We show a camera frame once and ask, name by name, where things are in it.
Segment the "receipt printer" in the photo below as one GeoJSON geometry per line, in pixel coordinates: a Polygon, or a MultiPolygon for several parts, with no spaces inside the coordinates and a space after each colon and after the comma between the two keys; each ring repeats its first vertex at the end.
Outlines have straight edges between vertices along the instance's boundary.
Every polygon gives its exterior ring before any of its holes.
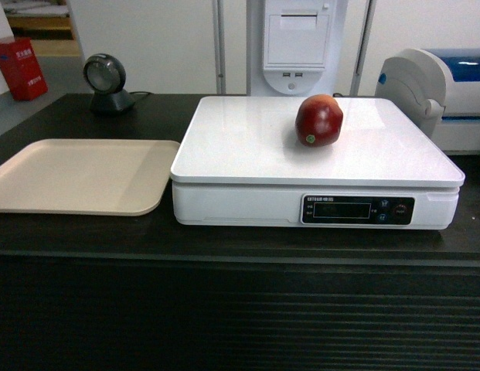
{"type": "Polygon", "coordinates": [[[250,94],[332,93],[348,0],[261,3],[248,4],[250,94]]]}
{"type": "Polygon", "coordinates": [[[480,151],[480,49],[405,49],[384,61],[376,97],[441,150],[480,151]]]}

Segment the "white machine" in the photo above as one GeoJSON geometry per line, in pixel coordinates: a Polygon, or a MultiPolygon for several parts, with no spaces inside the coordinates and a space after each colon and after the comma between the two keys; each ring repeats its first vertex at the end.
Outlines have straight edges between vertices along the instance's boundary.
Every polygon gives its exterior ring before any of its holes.
{"type": "Polygon", "coordinates": [[[392,102],[338,98],[338,141],[308,148],[302,97],[206,97],[171,168],[184,224],[429,229],[465,175],[392,102]]]}
{"type": "Polygon", "coordinates": [[[348,0],[249,0],[247,95],[332,94],[348,0]]]}
{"type": "Polygon", "coordinates": [[[480,151],[480,49],[405,49],[384,62],[376,97],[443,151],[480,151]]]}

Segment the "dark countertop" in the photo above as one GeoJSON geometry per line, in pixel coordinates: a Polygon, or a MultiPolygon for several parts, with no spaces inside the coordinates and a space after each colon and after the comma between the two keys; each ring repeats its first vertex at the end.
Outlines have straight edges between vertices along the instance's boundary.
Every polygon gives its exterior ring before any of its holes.
{"type": "MultiPolygon", "coordinates": [[[[124,116],[96,117],[90,94],[69,94],[0,137],[0,164],[45,138],[181,141],[201,97],[150,95],[124,116]]],[[[0,255],[480,267],[480,156],[452,160],[466,181],[446,230],[183,226],[168,184],[138,217],[0,213],[0,255]]]]}

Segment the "black counter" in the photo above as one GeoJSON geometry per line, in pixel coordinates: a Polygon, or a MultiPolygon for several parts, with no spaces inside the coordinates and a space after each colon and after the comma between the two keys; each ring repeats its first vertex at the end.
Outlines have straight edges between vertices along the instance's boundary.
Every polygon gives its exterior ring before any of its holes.
{"type": "MultiPolygon", "coordinates": [[[[0,164],[46,138],[181,141],[201,97],[96,117],[66,95],[0,164]]],[[[169,185],[143,216],[0,213],[0,369],[480,369],[480,156],[452,160],[440,231],[183,226],[169,185]]]]}

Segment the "floor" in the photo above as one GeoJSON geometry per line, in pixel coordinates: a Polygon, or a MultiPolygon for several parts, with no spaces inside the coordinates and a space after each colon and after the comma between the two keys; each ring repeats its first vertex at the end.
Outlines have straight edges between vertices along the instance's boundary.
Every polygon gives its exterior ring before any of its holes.
{"type": "Polygon", "coordinates": [[[0,96],[0,135],[42,110],[64,94],[89,93],[83,79],[83,61],[74,40],[32,40],[49,91],[31,101],[0,96]]]}

